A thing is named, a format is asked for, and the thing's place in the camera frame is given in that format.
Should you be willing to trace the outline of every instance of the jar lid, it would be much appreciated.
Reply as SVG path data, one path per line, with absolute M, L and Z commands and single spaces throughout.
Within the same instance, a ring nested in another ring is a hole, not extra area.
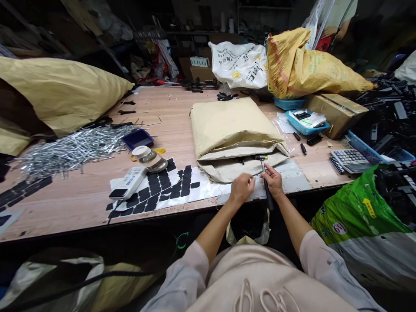
M 136 157 L 141 157 L 149 154 L 150 151 L 151 149 L 149 147 L 142 145 L 133 149 L 131 153 Z

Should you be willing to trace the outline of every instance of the workbench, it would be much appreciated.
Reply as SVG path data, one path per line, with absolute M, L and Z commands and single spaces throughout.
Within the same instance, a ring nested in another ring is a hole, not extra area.
M 218 91 L 204 91 L 203 93 L 191 93 L 181 87 L 143 88 L 138 94 L 132 94 L 127 101 L 136 102 L 135 107 L 121 105 L 119 101 L 110 111 L 113 123 L 142 121 L 144 125 L 154 124 L 147 130 L 155 137 L 153 148 L 163 147 L 166 152 L 165 159 L 174 158 L 178 169 L 187 165 L 197 166 L 192 137 L 190 110 L 194 103 L 217 100 Z M 273 103 L 260 103 L 255 98 L 261 111 L 270 119 L 276 117 L 281 111 Z M 144 111 L 119 115 L 120 109 Z M 313 189 L 342 185 L 352 181 L 351 175 L 339 175 L 329 162 L 330 149 L 327 142 L 332 143 L 333 149 L 343 149 L 338 141 L 324 139 L 314 146 L 306 145 L 306 138 L 300 135 L 301 141 L 296 141 L 293 134 L 284 134 L 288 150 L 298 167 L 304 172 L 306 179 Z M 307 148 L 307 155 L 301 152 L 299 143 Z M 127 171 L 137 166 L 130 160 L 127 151 L 113 154 L 113 159 L 102 162 L 88 163 L 84 166 L 84 173 L 80 170 L 70 171 L 69 178 L 62 180 L 61 175 L 53 179 L 53 183 L 25 198 L 16 205 L 7 208 L 6 211 L 16 212 L 24 210 L 20 217 L 3 233 L 0 242 L 39 237 L 43 235 L 58 234 L 62 232 L 77 231 L 99 226 L 106 226 L 109 211 L 107 205 L 111 202 L 110 180 L 122 178 Z M 0 193 L 10 189 L 20 182 L 20 171 L 11 170 L 6 181 L 0 184 Z M 133 214 L 128 217 L 111 220 L 113 223 L 144 220 L 160 216 L 177 214 L 184 211 L 192 211 L 215 206 L 215 198 L 190 202 L 170 208 L 149 211 L 142 214 Z

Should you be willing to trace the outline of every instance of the glass jar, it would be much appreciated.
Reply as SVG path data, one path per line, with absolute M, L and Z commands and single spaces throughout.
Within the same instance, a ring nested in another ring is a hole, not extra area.
M 161 172 L 168 166 L 168 162 L 163 157 L 147 146 L 136 147 L 131 153 L 141 164 L 146 166 L 150 172 Z

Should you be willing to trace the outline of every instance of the white electronic device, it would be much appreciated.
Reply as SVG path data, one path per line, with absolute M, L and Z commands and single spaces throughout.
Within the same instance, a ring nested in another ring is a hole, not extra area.
M 146 167 L 133 167 L 130 169 L 109 197 L 114 200 L 129 199 L 143 181 L 147 171 Z
M 349 173 L 362 173 L 373 166 L 356 149 L 338 149 L 331 151 L 331 155 Z

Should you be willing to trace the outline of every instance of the calculator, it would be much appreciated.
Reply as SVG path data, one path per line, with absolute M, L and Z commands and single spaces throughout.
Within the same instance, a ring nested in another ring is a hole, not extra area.
M 338 149 L 331 151 L 331 155 L 349 173 L 362 173 L 373 166 L 356 149 Z

